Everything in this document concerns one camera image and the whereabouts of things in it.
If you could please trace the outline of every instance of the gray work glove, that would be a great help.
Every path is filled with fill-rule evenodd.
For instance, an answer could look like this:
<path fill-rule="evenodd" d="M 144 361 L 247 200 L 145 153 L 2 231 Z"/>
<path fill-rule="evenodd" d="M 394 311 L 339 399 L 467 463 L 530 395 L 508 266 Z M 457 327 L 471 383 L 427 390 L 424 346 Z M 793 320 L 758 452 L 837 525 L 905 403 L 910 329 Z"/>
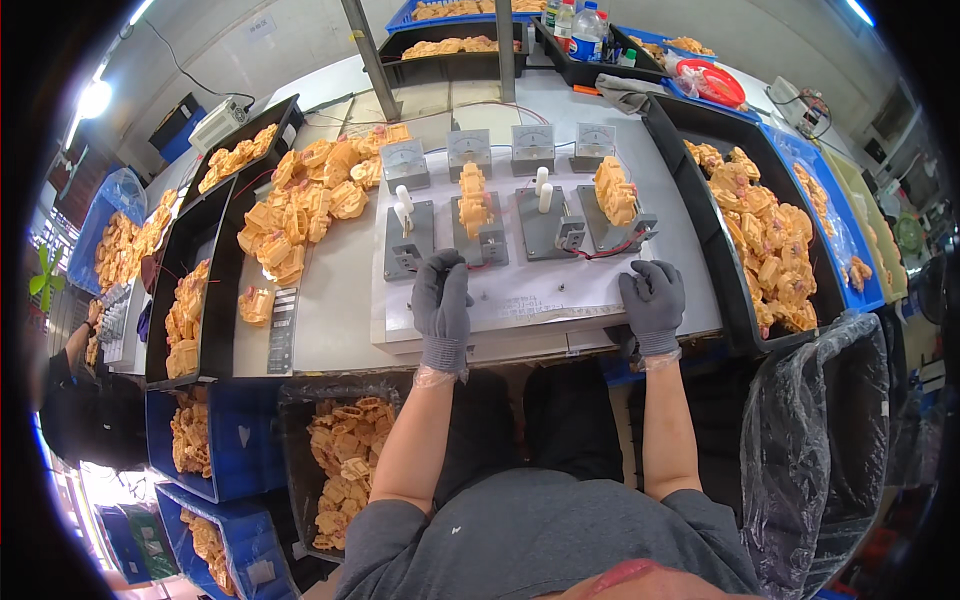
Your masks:
<path fill-rule="evenodd" d="M 676 350 L 680 347 L 677 327 L 684 321 L 686 305 L 684 278 L 662 260 L 635 260 L 630 267 L 638 275 L 621 273 L 617 283 L 640 354 L 656 356 Z"/>
<path fill-rule="evenodd" d="M 430 256 L 417 270 L 411 301 L 414 327 L 423 335 L 420 362 L 437 371 L 467 367 L 470 317 L 466 260 L 452 248 Z"/>

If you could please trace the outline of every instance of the workbench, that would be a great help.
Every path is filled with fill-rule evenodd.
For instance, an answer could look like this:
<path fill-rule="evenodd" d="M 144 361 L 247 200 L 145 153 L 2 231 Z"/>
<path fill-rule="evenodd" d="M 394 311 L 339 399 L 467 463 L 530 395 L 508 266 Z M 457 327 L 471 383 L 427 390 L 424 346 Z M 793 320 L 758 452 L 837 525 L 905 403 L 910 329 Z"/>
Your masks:
<path fill-rule="evenodd" d="M 541 52 L 534 45 L 537 60 Z M 372 90 L 367 87 L 363 63 L 351 57 L 304 76 L 278 90 L 271 98 L 261 100 L 252 111 L 264 109 L 293 95 L 300 94 L 300 108 L 306 116 L 293 147 L 303 150 L 320 138 L 335 140 L 343 132 L 360 134 L 383 121 L 383 114 Z M 779 119 L 776 108 L 764 93 L 766 84 L 745 73 L 724 66 L 744 86 L 748 102 L 762 112 L 764 120 L 775 127 L 792 131 Z M 499 82 L 455 82 L 402 87 L 395 90 L 401 104 L 401 119 L 410 133 L 421 140 L 426 152 L 445 146 L 446 133 L 461 130 L 489 129 L 493 146 L 511 143 L 511 126 L 531 125 L 538 121 L 515 106 L 488 104 L 463 106 L 481 101 L 498 101 Z M 516 104 L 541 115 L 555 127 L 555 142 L 562 146 L 572 142 L 577 123 L 616 126 L 616 153 L 636 184 L 637 196 L 644 212 L 657 215 L 659 234 L 646 243 L 644 258 L 652 257 L 673 263 L 684 274 L 686 310 L 678 329 L 682 339 L 722 335 L 722 318 L 710 282 L 707 265 L 696 232 L 684 202 L 666 169 L 660 152 L 646 130 L 639 114 L 626 115 L 606 99 L 574 92 L 561 76 L 552 70 L 526 70 L 516 80 Z M 826 140 L 850 156 L 847 145 L 836 132 Z M 568 152 L 572 154 L 573 146 Z M 557 160 L 566 161 L 563 149 Z M 163 190 L 189 185 L 198 167 L 194 152 L 178 158 L 147 187 L 150 209 L 159 201 Z M 447 176 L 444 169 L 432 173 L 434 178 Z M 256 193 L 263 198 L 270 184 Z M 419 190 L 417 198 L 429 198 L 430 189 Z M 282 375 L 320 372 L 375 372 L 415 367 L 418 352 L 390 353 L 383 344 L 374 342 L 382 335 L 382 306 L 372 312 L 372 267 L 377 251 L 374 243 L 378 209 L 393 205 L 386 185 L 369 192 L 370 203 L 356 219 L 335 222 L 327 236 L 310 245 L 305 258 L 303 276 L 298 284 L 294 319 L 292 369 Z M 635 254 L 620 254 L 604 260 L 618 261 L 623 271 Z M 247 256 L 240 290 L 248 285 L 277 289 L 268 282 L 257 261 Z M 597 281 L 597 285 L 614 286 L 613 280 Z M 603 328 L 626 323 L 622 306 L 608 306 L 596 314 L 582 318 L 562 318 L 547 323 L 528 324 L 509 334 L 486 331 L 471 335 L 468 362 L 472 366 L 504 364 L 526 360 L 542 360 L 576 356 L 581 352 L 613 348 Z M 268 376 L 270 328 L 244 323 L 239 312 L 233 344 L 233 374 L 237 377 Z M 143 360 L 138 352 L 138 361 Z M 142 372 L 142 363 L 137 365 Z"/>

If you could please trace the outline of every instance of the white table surface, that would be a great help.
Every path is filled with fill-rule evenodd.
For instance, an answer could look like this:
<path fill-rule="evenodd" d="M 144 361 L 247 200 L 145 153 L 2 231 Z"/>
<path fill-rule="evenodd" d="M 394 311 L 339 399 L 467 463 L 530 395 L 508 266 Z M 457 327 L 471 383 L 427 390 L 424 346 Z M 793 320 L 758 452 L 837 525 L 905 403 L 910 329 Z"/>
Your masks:
<path fill-rule="evenodd" d="M 362 77 L 358 75 L 359 68 L 362 68 L 359 56 L 342 60 L 282 87 L 265 106 L 293 93 L 300 94 L 302 109 L 351 92 L 356 94 L 370 87 L 369 79 L 364 82 L 366 75 L 362 71 L 359 71 Z M 744 85 L 748 102 L 775 115 L 764 120 L 777 126 L 779 114 L 763 91 L 766 84 L 726 65 L 724 68 Z M 397 100 L 403 102 L 403 119 L 433 115 L 408 122 L 411 134 L 423 140 L 424 150 L 442 147 L 454 120 L 460 129 L 490 129 L 492 144 L 510 143 L 512 125 L 536 122 L 515 107 L 460 106 L 496 100 L 499 95 L 498 82 L 429 84 L 395 90 Z M 660 234 L 650 242 L 653 254 L 674 263 L 684 273 L 687 307 L 681 333 L 697 336 L 719 331 L 722 328 L 719 307 L 696 232 L 639 116 L 619 112 L 602 97 L 573 92 L 560 75 L 547 70 L 525 71 L 516 80 L 516 100 L 519 106 L 537 112 L 554 124 L 557 144 L 574 139 L 578 122 L 617 126 L 616 151 L 620 160 L 636 182 L 644 211 L 654 212 L 659 218 Z M 452 111 L 434 114 L 449 108 Z M 341 119 L 369 122 L 382 120 L 383 115 L 372 91 L 356 94 L 319 114 L 309 115 L 307 125 L 300 129 L 294 141 L 294 148 L 301 150 L 321 137 L 336 139 L 342 129 Z M 351 129 L 371 126 L 351 126 Z M 839 136 L 829 142 L 846 150 Z M 147 187 L 151 206 L 156 205 L 164 189 L 184 179 L 189 183 L 188 172 L 197 166 L 193 155 L 190 151 L 178 158 Z M 264 186 L 259 192 L 265 194 L 268 189 Z M 391 354 L 371 343 L 371 264 L 375 252 L 372 240 L 378 203 L 383 199 L 378 197 L 375 188 L 370 197 L 370 204 L 359 218 L 335 222 L 321 243 L 307 249 L 304 275 L 299 283 L 293 369 L 286 374 L 388 370 L 412 367 L 419 362 L 418 352 Z M 251 257 L 245 260 L 240 282 L 241 288 L 247 285 L 276 288 L 263 277 Z M 623 314 L 619 313 L 573 322 L 527 325 L 506 336 L 484 332 L 471 337 L 468 361 L 482 365 L 609 348 L 611 343 L 602 328 L 624 322 Z M 267 374 L 268 340 L 268 327 L 251 326 L 237 316 L 233 345 L 235 376 Z"/>

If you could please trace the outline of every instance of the coworker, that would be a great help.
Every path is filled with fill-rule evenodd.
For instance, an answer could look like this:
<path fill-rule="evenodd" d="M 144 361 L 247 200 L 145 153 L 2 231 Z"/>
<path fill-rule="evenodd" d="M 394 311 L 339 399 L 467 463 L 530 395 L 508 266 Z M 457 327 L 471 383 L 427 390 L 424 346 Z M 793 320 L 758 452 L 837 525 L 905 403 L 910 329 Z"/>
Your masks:
<path fill-rule="evenodd" d="M 644 492 L 623 485 L 607 386 L 593 360 L 536 369 L 520 459 L 506 385 L 467 377 L 468 271 L 454 250 L 417 272 L 423 355 L 347 529 L 339 599 L 719 599 L 755 594 L 732 510 L 710 501 L 680 376 L 684 282 L 635 260 L 618 284 L 647 371 Z"/>
<path fill-rule="evenodd" d="M 98 302 L 91 304 L 86 321 L 50 358 L 45 377 L 38 373 L 45 386 L 34 394 L 39 400 L 34 410 L 43 439 L 66 464 L 86 461 L 135 470 L 148 462 L 144 392 L 122 375 L 91 374 L 82 366 L 87 339 L 102 311 Z"/>

